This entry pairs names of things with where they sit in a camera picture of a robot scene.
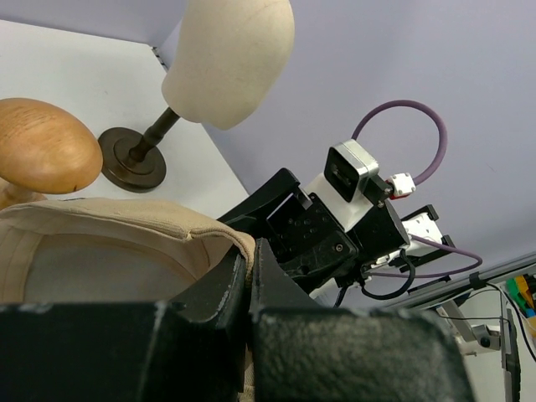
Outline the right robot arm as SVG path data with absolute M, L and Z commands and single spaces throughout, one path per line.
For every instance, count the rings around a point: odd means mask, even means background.
M 399 217 L 391 204 L 395 185 L 394 178 L 373 175 L 347 201 L 346 178 L 319 177 L 304 189 L 282 168 L 219 220 L 268 240 L 284 272 L 318 302 L 324 303 L 331 289 L 344 294 L 395 268 L 405 282 L 381 297 L 392 300 L 410 291 L 418 267 L 454 250 L 432 205 Z

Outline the beige baseball cap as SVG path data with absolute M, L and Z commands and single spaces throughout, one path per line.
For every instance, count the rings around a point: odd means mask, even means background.
M 255 240 L 181 205 L 78 198 L 1 212 L 1 307 L 158 302 L 186 291 L 236 248 L 250 296 Z

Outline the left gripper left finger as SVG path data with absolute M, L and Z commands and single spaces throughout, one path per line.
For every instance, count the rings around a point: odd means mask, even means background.
M 169 301 L 2 305 L 2 400 L 237 400 L 246 273 L 232 248 Z

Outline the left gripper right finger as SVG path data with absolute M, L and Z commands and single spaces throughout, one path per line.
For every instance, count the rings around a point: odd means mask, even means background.
M 257 240 L 250 314 L 257 401 L 473 401 L 434 313 L 322 307 Z

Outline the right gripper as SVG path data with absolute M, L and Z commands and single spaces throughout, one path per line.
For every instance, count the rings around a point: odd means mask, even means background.
M 284 272 L 306 293 L 410 240 L 388 202 L 374 206 L 346 231 L 319 197 L 307 198 L 300 182 L 281 168 L 248 198 L 217 220 L 254 238 L 265 237 Z

